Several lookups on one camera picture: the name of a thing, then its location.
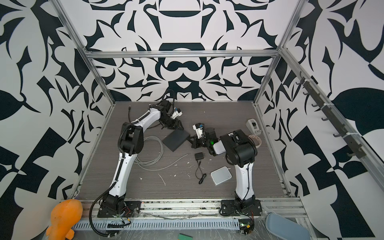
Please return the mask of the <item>black network switch box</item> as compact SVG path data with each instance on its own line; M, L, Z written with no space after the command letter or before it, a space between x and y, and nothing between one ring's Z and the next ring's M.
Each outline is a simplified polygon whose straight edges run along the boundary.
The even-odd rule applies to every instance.
M162 142L169 150L175 152L189 137L190 134L185 130L174 130Z

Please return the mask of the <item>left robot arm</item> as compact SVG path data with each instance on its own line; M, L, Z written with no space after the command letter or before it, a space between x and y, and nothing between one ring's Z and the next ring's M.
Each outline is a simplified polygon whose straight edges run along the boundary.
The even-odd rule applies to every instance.
M98 198L102 210L121 214L127 192L127 183L138 154L144 148L144 133L155 122L169 130L181 128L180 111L174 102L161 100L150 105L138 119L124 123L118 138L119 161L110 187Z

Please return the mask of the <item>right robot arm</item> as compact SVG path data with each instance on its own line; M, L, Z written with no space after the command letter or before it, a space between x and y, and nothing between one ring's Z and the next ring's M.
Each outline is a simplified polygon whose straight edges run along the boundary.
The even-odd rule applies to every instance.
M235 202L240 209L249 208L256 201L252 183L252 171L258 154L253 140L242 130L235 130L219 138L215 129L199 127L189 138L193 149L206 148L209 154L226 155L227 162L236 170Z

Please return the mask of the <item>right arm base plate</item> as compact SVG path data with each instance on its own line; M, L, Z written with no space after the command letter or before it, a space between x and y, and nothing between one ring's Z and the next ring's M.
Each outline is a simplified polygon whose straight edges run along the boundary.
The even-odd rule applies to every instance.
M260 200L248 199L244 202L239 200L221 200L221 207L219 214L227 216L240 216L245 214L247 216L261 216L262 206Z

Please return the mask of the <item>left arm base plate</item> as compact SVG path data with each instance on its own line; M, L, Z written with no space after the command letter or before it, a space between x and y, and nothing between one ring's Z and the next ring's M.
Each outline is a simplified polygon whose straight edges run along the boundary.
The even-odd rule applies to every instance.
M118 216L123 218L133 217L138 214L141 209L141 201L120 201L114 207L112 204L101 202L99 211L97 214L98 218L117 218Z

